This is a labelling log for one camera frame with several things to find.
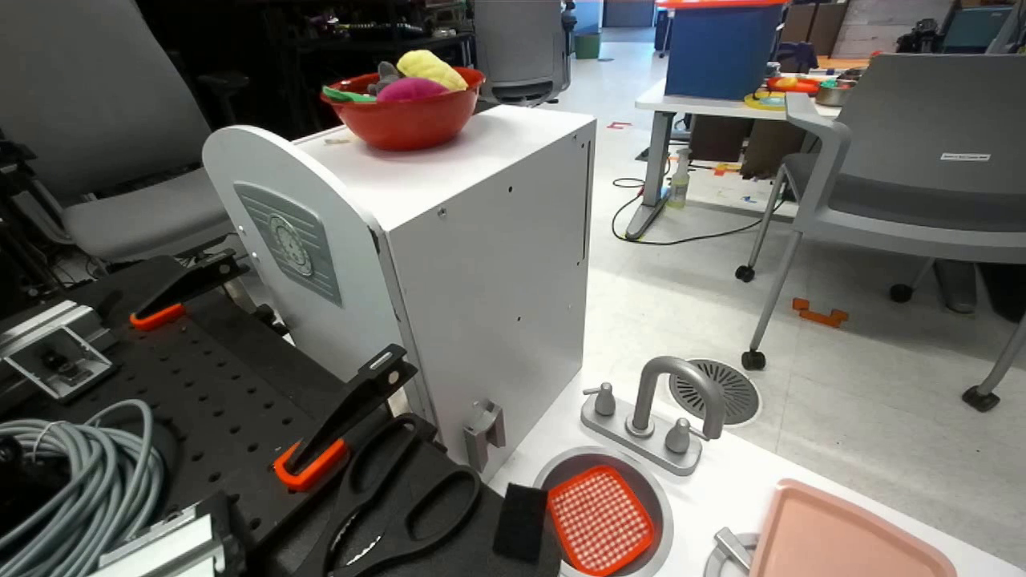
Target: table leg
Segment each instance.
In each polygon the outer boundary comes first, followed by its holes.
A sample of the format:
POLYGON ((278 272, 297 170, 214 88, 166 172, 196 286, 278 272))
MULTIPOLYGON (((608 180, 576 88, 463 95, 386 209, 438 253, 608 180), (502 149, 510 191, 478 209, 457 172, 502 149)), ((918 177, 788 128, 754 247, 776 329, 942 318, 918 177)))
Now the table leg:
POLYGON ((640 184, 640 204, 631 214, 628 241, 645 237, 645 230, 662 217, 668 200, 664 200, 664 163, 668 163, 668 143, 669 143, 669 125, 674 111, 653 111, 652 115, 652 141, 649 141, 649 170, 640 184))

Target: red bowl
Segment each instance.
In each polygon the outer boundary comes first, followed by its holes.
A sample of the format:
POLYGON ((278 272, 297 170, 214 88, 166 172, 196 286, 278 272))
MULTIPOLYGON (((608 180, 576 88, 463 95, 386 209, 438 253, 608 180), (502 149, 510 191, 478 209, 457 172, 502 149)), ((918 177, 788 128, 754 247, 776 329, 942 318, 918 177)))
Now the red bowl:
MULTIPOLYGON (((468 89, 442 93, 416 104, 329 104, 323 100, 351 130, 355 130, 366 143, 382 152, 416 152, 436 149, 459 137, 463 125, 472 119, 478 105, 478 89, 485 84, 482 72, 457 66, 468 89)), ((334 84, 338 89, 366 93, 378 73, 364 73, 334 84)))

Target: orange strainer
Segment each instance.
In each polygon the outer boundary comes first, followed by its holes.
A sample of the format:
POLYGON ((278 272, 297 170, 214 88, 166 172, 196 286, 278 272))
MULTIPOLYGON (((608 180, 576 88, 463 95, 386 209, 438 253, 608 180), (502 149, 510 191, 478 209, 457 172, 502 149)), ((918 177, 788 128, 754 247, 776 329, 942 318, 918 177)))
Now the orange strainer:
POLYGON ((619 574, 659 543, 652 513, 608 465, 550 486, 550 520, 566 559, 587 574, 619 574))

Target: white chair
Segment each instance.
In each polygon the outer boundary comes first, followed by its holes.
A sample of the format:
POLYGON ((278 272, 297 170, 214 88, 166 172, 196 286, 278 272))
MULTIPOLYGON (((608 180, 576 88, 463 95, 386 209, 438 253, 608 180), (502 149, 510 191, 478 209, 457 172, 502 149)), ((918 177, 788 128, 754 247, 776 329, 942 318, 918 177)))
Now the white chair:
MULTIPOLYGON (((1026 57, 896 56, 876 57, 836 123, 805 95, 788 123, 821 137, 821 154, 782 163, 763 230, 738 278, 754 278, 772 204, 799 194, 799 217, 744 369, 760 354, 802 241, 852 244, 963 263, 1026 263, 1026 57)), ((998 404, 998 383, 1026 343, 1026 325, 998 354, 991 374, 963 396, 998 404)))

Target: wall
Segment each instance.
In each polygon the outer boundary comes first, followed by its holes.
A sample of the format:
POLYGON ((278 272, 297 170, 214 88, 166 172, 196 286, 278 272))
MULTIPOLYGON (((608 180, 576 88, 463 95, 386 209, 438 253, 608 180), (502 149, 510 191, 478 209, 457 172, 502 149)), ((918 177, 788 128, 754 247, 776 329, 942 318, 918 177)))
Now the wall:
POLYGON ((918 19, 938 19, 948 14, 951 0, 850 0, 848 19, 836 38, 836 57, 870 57, 871 50, 896 50, 918 19))

